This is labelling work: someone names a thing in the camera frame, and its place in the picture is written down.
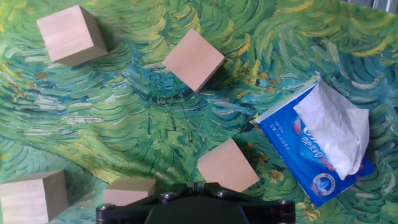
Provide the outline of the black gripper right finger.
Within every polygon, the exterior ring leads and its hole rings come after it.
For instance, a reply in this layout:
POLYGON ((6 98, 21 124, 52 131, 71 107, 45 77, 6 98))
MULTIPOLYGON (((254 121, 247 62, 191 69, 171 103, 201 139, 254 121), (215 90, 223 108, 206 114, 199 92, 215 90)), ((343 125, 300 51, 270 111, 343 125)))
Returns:
POLYGON ((292 200, 263 201, 222 187, 216 182, 197 182, 196 190, 199 196, 237 205, 249 223, 295 223, 295 203, 292 200))

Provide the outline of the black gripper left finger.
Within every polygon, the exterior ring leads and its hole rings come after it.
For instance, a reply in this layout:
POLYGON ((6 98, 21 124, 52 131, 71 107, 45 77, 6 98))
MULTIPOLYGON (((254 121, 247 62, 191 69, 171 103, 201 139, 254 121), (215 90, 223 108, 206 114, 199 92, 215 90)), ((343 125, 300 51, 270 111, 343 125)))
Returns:
POLYGON ((112 203, 102 204, 96 208, 96 223, 145 223, 153 208, 159 205, 167 205, 170 202, 184 197, 192 196, 196 189, 196 182, 173 184, 173 186, 165 192, 148 196, 125 206, 116 206, 112 203))

